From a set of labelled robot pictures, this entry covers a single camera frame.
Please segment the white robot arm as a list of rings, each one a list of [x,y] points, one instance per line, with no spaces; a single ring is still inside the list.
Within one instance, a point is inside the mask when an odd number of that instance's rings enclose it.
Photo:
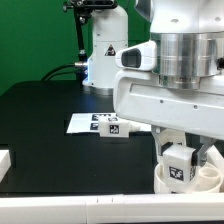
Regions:
[[[114,57],[121,118],[224,140],[224,0],[136,0],[150,39]]]

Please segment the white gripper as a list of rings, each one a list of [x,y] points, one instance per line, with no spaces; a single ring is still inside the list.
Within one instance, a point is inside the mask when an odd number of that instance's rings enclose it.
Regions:
[[[216,139],[224,140],[224,74],[203,78],[197,90],[164,87],[152,73],[156,65],[153,41],[118,51],[115,61],[120,68],[113,93],[117,115],[151,125],[158,156],[172,145],[165,128],[201,135],[192,165],[204,166],[208,149]]]

